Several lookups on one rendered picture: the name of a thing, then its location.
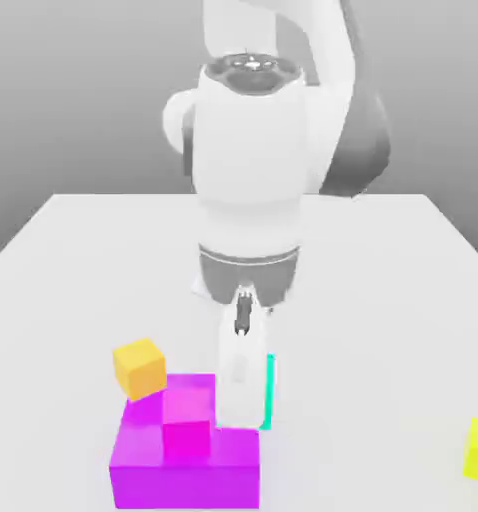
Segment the large purple box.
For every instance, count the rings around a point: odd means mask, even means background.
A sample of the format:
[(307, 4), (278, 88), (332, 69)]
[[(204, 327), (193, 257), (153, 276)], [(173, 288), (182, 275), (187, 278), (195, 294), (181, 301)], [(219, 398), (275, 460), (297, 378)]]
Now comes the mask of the large purple box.
[[(210, 454), (169, 459), (162, 438), (163, 398), (168, 389), (206, 388), (213, 425)], [(215, 377), (170, 374), (167, 387), (127, 402), (109, 464), (114, 502), (119, 509), (256, 509), (260, 462), (257, 430), (215, 425)]]

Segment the small orange cube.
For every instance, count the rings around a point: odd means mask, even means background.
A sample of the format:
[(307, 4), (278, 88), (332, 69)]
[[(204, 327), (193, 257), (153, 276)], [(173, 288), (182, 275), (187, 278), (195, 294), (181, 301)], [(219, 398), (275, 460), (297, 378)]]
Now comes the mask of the small orange cube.
[(163, 353), (150, 339), (141, 339), (113, 351), (116, 380), (129, 401), (135, 402), (167, 387)]

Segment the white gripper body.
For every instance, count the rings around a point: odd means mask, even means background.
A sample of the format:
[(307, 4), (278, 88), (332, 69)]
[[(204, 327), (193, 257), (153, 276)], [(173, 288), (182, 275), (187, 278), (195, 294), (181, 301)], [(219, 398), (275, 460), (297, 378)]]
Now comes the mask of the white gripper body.
[(264, 421), (266, 314), (252, 285), (223, 309), (218, 334), (215, 411), (221, 428), (257, 429)]

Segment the small magenta cube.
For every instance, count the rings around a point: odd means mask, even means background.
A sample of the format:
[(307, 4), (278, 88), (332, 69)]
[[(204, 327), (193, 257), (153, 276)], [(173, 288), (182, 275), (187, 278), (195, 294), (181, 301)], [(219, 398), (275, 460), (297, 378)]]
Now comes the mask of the small magenta cube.
[(206, 388), (168, 389), (163, 398), (162, 438), (166, 458), (210, 454), (213, 425), (211, 393)]

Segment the small cyan cube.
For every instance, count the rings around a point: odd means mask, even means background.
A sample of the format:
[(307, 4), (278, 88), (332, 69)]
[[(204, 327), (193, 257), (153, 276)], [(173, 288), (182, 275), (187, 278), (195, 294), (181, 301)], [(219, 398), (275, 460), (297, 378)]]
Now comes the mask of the small cyan cube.
[(267, 353), (251, 361), (235, 356), (216, 377), (216, 423), (219, 427), (270, 430), (275, 395), (276, 359)]

